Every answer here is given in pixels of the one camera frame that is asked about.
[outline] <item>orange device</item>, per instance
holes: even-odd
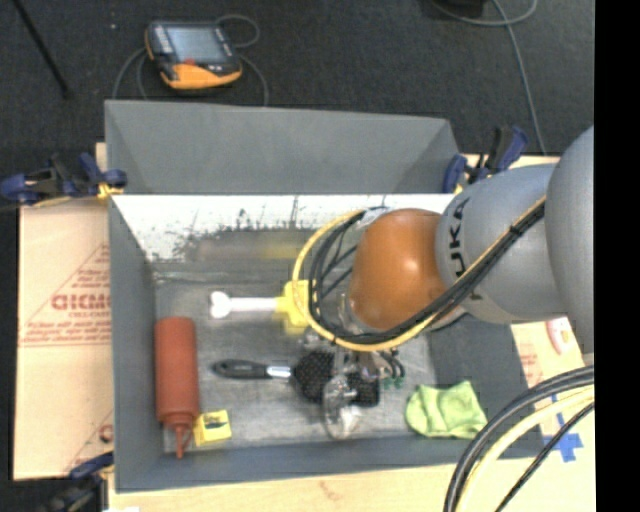
[[[153,21],[145,45],[162,80],[176,90],[219,87],[242,75],[240,58],[215,22]]]

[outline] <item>blue clamp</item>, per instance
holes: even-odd
[[[484,162],[480,157],[478,165],[471,168],[467,165],[465,157],[460,154],[454,155],[445,169],[442,192],[454,193],[458,185],[463,185],[465,179],[470,185],[491,174],[507,170],[522,156],[528,144],[527,135],[517,126],[497,128],[492,148]]]
[[[32,206],[60,197],[98,197],[104,190],[121,191],[127,185],[124,171],[110,169],[103,172],[89,153],[82,153],[78,162],[80,169],[69,171],[54,155],[42,169],[2,180],[0,195]]]
[[[113,463],[113,452],[103,453],[102,455],[98,455],[93,459],[89,459],[88,461],[83,462],[79,466],[73,468],[69,472],[69,478],[71,480],[80,480],[82,478],[87,478],[104,468],[113,466]]]

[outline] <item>yellow tag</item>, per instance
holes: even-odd
[[[193,440],[196,446],[205,446],[230,437],[231,424],[225,409],[205,412],[196,418],[193,425]]]

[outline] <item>yellow cable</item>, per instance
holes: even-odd
[[[542,196],[540,199],[538,199],[527,211],[525,211],[515,222],[514,224],[519,223],[523,218],[525,218],[527,215],[529,215],[529,213],[531,213],[535,208],[537,208],[541,203],[543,203],[546,200],[546,196]],[[397,347],[398,345],[401,345],[402,343],[404,343],[405,341],[410,340],[411,338],[414,338],[415,336],[417,336],[418,334],[420,334],[421,331],[423,331],[425,328],[427,328],[435,319],[436,314],[433,314],[431,316],[429,316],[428,318],[426,318],[425,320],[423,320],[420,323],[417,323],[416,325],[414,325],[412,328],[408,329],[407,331],[405,331],[404,333],[402,333],[401,335],[386,340],[386,341],[382,341],[380,343],[375,343],[375,344],[361,344],[361,343],[354,343],[352,341],[348,341],[342,338],[337,337],[334,333],[332,333],[331,331],[325,329],[324,327],[322,327],[320,324],[318,324],[318,322],[316,322],[316,320],[313,318],[313,316],[311,316],[311,313],[309,311],[309,305],[307,304],[307,301],[303,300],[302,297],[300,296],[300,290],[298,287],[298,281],[300,280],[300,272],[302,270],[302,265],[305,261],[305,259],[307,258],[307,255],[309,254],[309,252],[311,251],[312,247],[316,244],[316,242],[326,233],[328,233],[329,231],[331,231],[334,227],[338,226],[339,224],[348,221],[349,219],[355,217],[356,215],[361,214],[362,212],[364,212],[365,210],[356,210],[350,213],[345,213],[344,215],[341,215],[340,217],[335,218],[334,220],[332,220],[331,222],[325,224],[324,226],[322,226],[318,231],[316,231],[313,235],[311,235],[311,237],[309,238],[309,240],[307,240],[307,243],[304,245],[304,247],[302,248],[302,250],[300,251],[300,254],[298,254],[298,257],[295,261],[295,264],[293,266],[293,271],[292,271],[292,275],[291,275],[291,283],[292,283],[292,287],[293,287],[293,300],[295,301],[296,306],[298,307],[298,309],[300,310],[300,312],[304,315],[306,321],[309,323],[309,325],[311,326],[311,328],[316,331],[320,336],[322,336],[323,338],[326,338],[330,341],[335,342],[336,344],[348,348],[350,350],[354,350],[354,351],[358,351],[358,352],[375,352],[377,350],[387,350],[393,347]],[[453,286],[455,286],[460,279],[462,279],[465,275],[467,275],[468,272],[471,272],[473,269],[475,269],[479,264],[480,261],[482,261],[482,259],[485,257],[485,255],[490,252],[497,244],[500,243],[500,241],[506,237],[507,235],[510,234],[511,232],[511,226],[509,228],[507,228],[502,235],[500,235],[466,270],[466,272],[464,274],[462,274],[457,280],[456,282],[453,284]]]
[[[500,456],[507,450],[507,448],[509,448],[515,441],[517,441],[529,430],[542,423],[550,416],[562,412],[565,409],[585,405],[589,402],[592,402],[594,399],[594,386],[587,386],[585,389],[577,393],[573,393],[571,395],[560,398],[557,402],[553,402],[552,404],[538,409],[537,411],[517,423],[513,428],[505,432],[502,437],[500,437],[500,439],[498,439],[498,441],[496,441],[496,443],[494,443],[491,448],[487,450],[484,456],[478,461],[478,463],[469,473],[467,482],[462,490],[462,494],[460,495],[460,501],[456,506],[456,512],[472,510],[471,508],[467,509],[467,504],[473,488],[477,485],[477,482],[480,479],[480,475],[482,475],[482,473],[486,471],[486,468],[489,467],[491,463],[498,460],[498,458],[500,458]]]

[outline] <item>black cable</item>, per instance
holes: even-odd
[[[138,86],[138,92],[140,96],[142,96],[145,100],[148,99],[147,91],[144,88],[144,84],[142,83],[142,68],[144,67],[144,63],[147,61],[147,54],[144,53],[143,57],[138,61],[138,65],[136,66],[136,85]]]
[[[455,511],[473,465],[489,443],[491,436],[497,432],[501,425],[513,418],[520,418],[524,409],[531,407],[540,400],[549,398],[554,394],[591,385],[594,381],[595,373],[593,365],[570,370],[534,386],[518,396],[496,414],[474,437],[458,461],[447,489],[444,512]]]
[[[458,16],[455,13],[452,13],[451,11],[448,11],[447,9],[445,9],[444,7],[442,7],[441,5],[439,5],[437,3],[436,0],[433,0],[431,3],[432,5],[438,9],[440,12],[444,13],[445,15],[458,20],[458,21],[462,21],[464,23],[468,23],[469,25],[474,25],[474,26],[478,26],[478,27],[489,27],[489,28],[495,28],[495,27],[503,27],[507,30],[507,33],[509,34],[509,39],[511,40],[511,44],[513,46],[513,51],[516,54],[516,62],[518,64],[518,71],[520,72],[520,78],[522,80],[522,85],[524,87],[524,92],[525,95],[527,97],[527,106],[529,108],[529,115],[531,116],[531,122],[533,124],[533,129],[534,132],[536,134],[536,139],[538,141],[538,145],[540,146],[540,151],[542,152],[543,155],[547,154],[547,150],[545,148],[545,144],[544,144],[544,140],[542,138],[542,133],[540,130],[540,125],[538,123],[538,116],[536,114],[536,109],[535,109],[535,105],[533,102],[533,97],[531,95],[531,89],[529,87],[529,80],[527,79],[527,73],[525,71],[524,68],[524,60],[522,59],[522,55],[520,54],[520,47],[518,46],[518,42],[516,40],[516,36],[513,32],[512,26],[515,25],[516,23],[519,23],[521,21],[524,21],[526,19],[528,19],[537,9],[538,7],[538,0],[533,0],[531,3],[531,6],[529,7],[529,9],[522,14],[521,16],[517,16],[515,18],[507,18],[506,13],[504,12],[504,9],[502,8],[502,5],[500,5],[500,3],[498,2],[498,0],[491,0],[493,3],[493,6],[495,7],[496,11],[498,11],[498,14],[500,14],[500,17],[502,18],[502,21],[498,21],[498,20],[474,20],[473,18],[466,18],[463,16]]]
[[[216,25],[222,25],[227,21],[244,21],[251,25],[255,30],[255,35],[252,39],[249,39],[249,41],[245,41],[242,43],[233,43],[233,46],[235,46],[236,48],[248,48],[249,46],[253,46],[254,44],[256,44],[258,42],[258,39],[260,39],[260,27],[258,27],[258,24],[251,18],[243,16],[242,14],[226,14],[224,16],[220,16],[214,21],[214,23]]]
[[[516,16],[515,18],[506,18],[506,16],[502,16],[503,18],[502,20],[476,20],[473,18],[467,18],[465,16],[458,16],[456,13],[451,12],[448,9],[445,9],[444,7],[442,7],[437,2],[437,0],[433,0],[433,2],[431,2],[431,5],[433,5],[437,10],[439,10],[441,13],[445,14],[446,16],[449,16],[454,20],[463,21],[470,25],[476,25],[478,27],[506,27],[509,25],[515,25],[516,23],[520,23],[521,21],[524,21],[527,18],[529,18],[538,8],[538,0],[533,0],[531,2],[531,5],[529,6],[529,8],[524,14],[521,14],[520,16]]]
[[[501,512],[504,508],[509,504],[509,502],[515,497],[516,494],[522,489],[522,486],[527,483],[527,481],[533,476],[533,474],[537,471],[540,465],[544,462],[544,460],[549,456],[551,450],[560,442],[560,439],[571,429],[576,423],[578,423],[582,418],[584,418],[587,414],[593,411],[595,408],[595,402],[591,402],[584,409],[578,412],[575,416],[573,416],[570,420],[568,420],[562,427],[554,434],[554,436],[549,440],[549,442],[545,445],[545,447],[540,451],[537,457],[533,460],[531,465],[527,468],[527,470],[523,473],[523,475],[518,479],[518,481],[514,484],[511,490],[507,493],[504,499],[498,505],[495,512]]]
[[[127,57],[127,60],[120,68],[120,71],[118,72],[118,76],[116,77],[116,81],[113,84],[113,89],[111,91],[112,99],[117,99],[118,90],[120,89],[120,84],[122,83],[122,79],[124,78],[124,75],[129,69],[129,67],[131,66],[131,64],[133,64],[135,60],[139,58],[141,55],[144,55],[146,51],[147,49],[143,46],[142,48],[138,48],[135,52],[129,55],[129,57]]]
[[[58,66],[53,60],[53,57],[51,57],[51,54],[49,53],[49,50],[47,49],[46,45],[44,44],[44,41],[42,40],[42,38],[40,37],[40,34],[38,33],[38,30],[33,24],[33,21],[31,20],[29,13],[27,12],[27,10],[24,8],[24,6],[19,0],[13,0],[13,5],[15,6],[16,10],[20,14],[20,17],[22,18],[22,22],[27,27],[27,30],[29,31],[29,35],[31,36],[31,39],[33,39],[33,42],[36,43],[36,46],[38,47],[40,54],[42,55],[45,62],[47,63],[47,66],[51,70],[51,73],[53,73],[53,76],[56,79],[56,82],[58,82],[58,86],[60,87],[60,92],[62,93],[62,97],[64,99],[69,99],[72,96],[71,89],[69,89],[69,86],[67,85],[66,80],[62,76],[62,73],[60,73],[60,70],[58,69]]]
[[[269,85],[267,84],[267,79],[264,77],[262,72],[258,69],[253,61],[249,60],[245,55],[238,55],[240,60],[242,60],[245,64],[248,64],[253,72],[258,76],[260,82],[262,83],[262,106],[266,107],[269,105]]]
[[[512,224],[509,232],[503,235],[472,269],[467,271],[451,288],[432,301],[426,308],[392,329],[376,333],[353,334],[341,325],[330,322],[322,315],[321,299],[324,297],[323,268],[330,247],[338,237],[342,236],[346,230],[364,217],[366,211],[361,212],[345,221],[342,225],[337,226],[320,245],[312,261],[310,270],[309,312],[319,325],[332,332],[336,337],[362,345],[382,343],[400,336],[431,315],[435,315],[434,322],[437,322],[453,311],[489,273],[504,253],[526,233],[528,229],[544,217],[544,205],[544,201],[540,202],[540,204],[528,212],[527,215]]]

